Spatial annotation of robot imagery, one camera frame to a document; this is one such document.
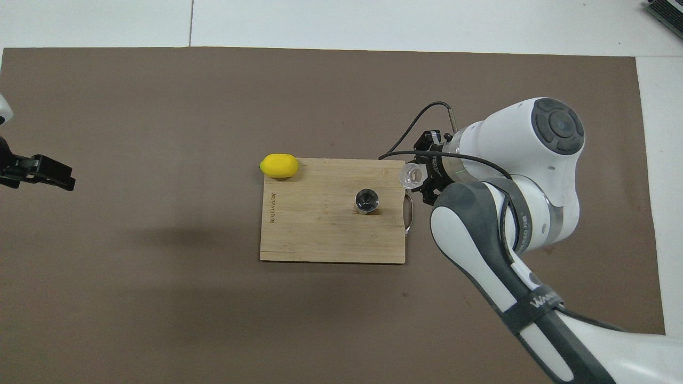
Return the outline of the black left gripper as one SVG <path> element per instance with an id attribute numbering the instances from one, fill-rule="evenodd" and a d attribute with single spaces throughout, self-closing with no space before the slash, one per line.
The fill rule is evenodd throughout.
<path id="1" fill-rule="evenodd" d="M 17 181 L 4 175 L 5 170 L 12 165 L 20 182 L 52 185 L 68 191 L 75 190 L 76 180 L 72 177 L 73 168 L 45 155 L 30 157 L 14 155 L 7 141 L 1 137 L 1 184 L 15 189 Z"/>

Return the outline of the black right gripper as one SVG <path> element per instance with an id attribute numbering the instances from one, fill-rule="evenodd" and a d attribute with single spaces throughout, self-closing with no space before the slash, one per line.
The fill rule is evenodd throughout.
<path id="1" fill-rule="evenodd" d="M 422 153 L 441 153 L 442 134 L 441 131 L 424 131 L 415 143 L 415 151 Z M 424 184 L 420 188 L 422 200 L 429 206 L 434 206 L 436 200 L 442 193 L 442 189 L 454 183 L 453 178 L 447 172 L 447 160 L 449 156 L 435 155 L 430 158 L 432 169 L 433 184 Z"/>

